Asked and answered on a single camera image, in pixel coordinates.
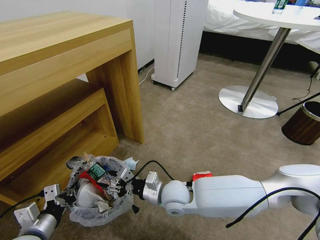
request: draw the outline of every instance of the bed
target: bed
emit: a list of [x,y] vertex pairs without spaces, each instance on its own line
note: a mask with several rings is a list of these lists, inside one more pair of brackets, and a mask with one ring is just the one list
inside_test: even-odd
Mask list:
[[[239,0],[209,0],[204,31],[224,33],[239,37],[272,41],[278,27],[249,22],[233,15]],[[248,8],[253,4],[274,4],[272,2],[246,1]],[[287,43],[299,44],[315,53],[320,53],[320,32],[292,29]]]

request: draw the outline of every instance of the black cable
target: black cable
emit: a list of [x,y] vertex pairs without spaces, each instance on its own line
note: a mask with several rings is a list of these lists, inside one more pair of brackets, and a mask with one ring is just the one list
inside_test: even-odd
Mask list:
[[[283,192],[283,191],[287,191],[287,190],[299,190],[299,191],[303,191],[303,192],[307,192],[312,194],[313,196],[317,197],[317,199],[320,201],[320,196],[318,194],[316,194],[313,191],[310,191],[308,189],[305,188],[300,188],[300,187],[286,187],[286,188],[280,188],[278,190],[275,190],[269,194],[267,194],[266,196],[264,196],[263,198],[261,198],[259,201],[257,201],[255,204],[253,204],[251,207],[249,207],[243,214],[241,214],[236,220],[234,220],[231,223],[228,223],[226,225],[226,228],[229,228],[233,225],[235,225],[236,223],[240,222],[252,209],[254,209],[256,206],[258,206],[260,203],[262,203],[264,200],[266,200],[268,197],[279,193],[279,192]],[[298,238],[298,240],[302,240],[309,232],[310,230],[316,225],[317,220],[320,216],[320,209],[318,211],[318,214],[316,215],[316,217],[314,218],[314,220],[309,224],[309,226],[303,231],[303,233],[301,233],[300,237]]]
[[23,199],[23,200],[21,200],[20,202],[16,203],[15,205],[9,207],[7,210],[5,210],[3,213],[1,213],[0,219],[1,219],[7,212],[9,212],[10,210],[12,210],[12,209],[15,208],[16,206],[18,206],[18,205],[20,205],[21,203],[24,203],[24,202],[26,202],[26,201],[28,201],[28,200],[30,200],[30,199],[32,199],[32,198],[35,198],[35,197],[44,197],[44,191],[41,190],[41,191],[40,191],[39,193],[37,193],[36,195],[33,195],[33,196],[28,197],[28,198],[26,198],[26,199]]
[[313,79],[313,77],[310,77],[310,84],[309,84],[309,88],[307,89],[307,91],[308,91],[307,95],[305,95],[303,97],[299,97],[299,98],[293,98],[292,100],[299,100],[301,102],[301,100],[300,100],[301,98],[305,98],[306,96],[309,95],[310,89],[311,89],[311,84],[312,84],[312,79]]
[[143,165],[143,167],[140,168],[140,170],[139,170],[131,179],[129,179],[129,180],[126,181],[125,183],[128,183],[128,182],[132,181],[133,179],[135,179],[136,176],[138,176],[138,175],[142,172],[142,170],[143,170],[149,163],[152,163],[152,162],[158,164],[158,165],[162,168],[162,170],[168,175],[168,177],[169,177],[171,180],[174,180],[173,177],[170,176],[170,174],[167,172],[167,170],[166,170],[159,162],[157,162],[157,161],[155,161],[155,160],[151,160],[151,161],[147,162],[145,165]]

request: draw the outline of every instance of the plastic bag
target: plastic bag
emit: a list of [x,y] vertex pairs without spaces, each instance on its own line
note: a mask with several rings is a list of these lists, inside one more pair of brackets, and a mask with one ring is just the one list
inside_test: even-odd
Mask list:
[[[90,163],[97,162],[105,168],[118,172],[118,175],[116,177],[113,177],[111,175],[108,176],[110,179],[120,179],[119,174],[122,172],[122,169],[126,167],[123,161],[115,157],[94,157],[93,155],[88,155],[88,157],[90,159]],[[84,158],[74,157],[70,159],[66,164],[68,168],[73,169],[70,175],[67,190],[77,191],[79,174],[81,174],[88,168],[88,163]],[[72,222],[78,222],[85,227],[101,226],[131,209],[132,205],[133,196],[129,194],[126,194],[121,198],[116,196],[115,201],[113,202],[113,208],[106,210],[103,213],[99,213],[98,207],[83,208],[76,206],[74,203],[68,206],[71,211],[69,217]]]

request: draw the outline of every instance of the table base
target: table base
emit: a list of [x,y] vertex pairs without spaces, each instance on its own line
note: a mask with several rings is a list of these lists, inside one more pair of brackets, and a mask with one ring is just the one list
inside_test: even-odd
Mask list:
[[219,92],[220,102],[230,111],[249,118],[270,118],[278,112],[278,104],[273,97],[256,91],[247,108],[243,112],[238,111],[238,105],[241,104],[248,87],[245,86],[229,86],[221,89]]

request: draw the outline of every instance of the wooden trash can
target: wooden trash can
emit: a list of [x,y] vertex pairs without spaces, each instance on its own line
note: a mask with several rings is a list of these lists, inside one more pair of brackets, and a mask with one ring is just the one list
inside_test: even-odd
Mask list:
[[320,137],[320,103],[305,102],[281,128],[291,141],[312,145]]

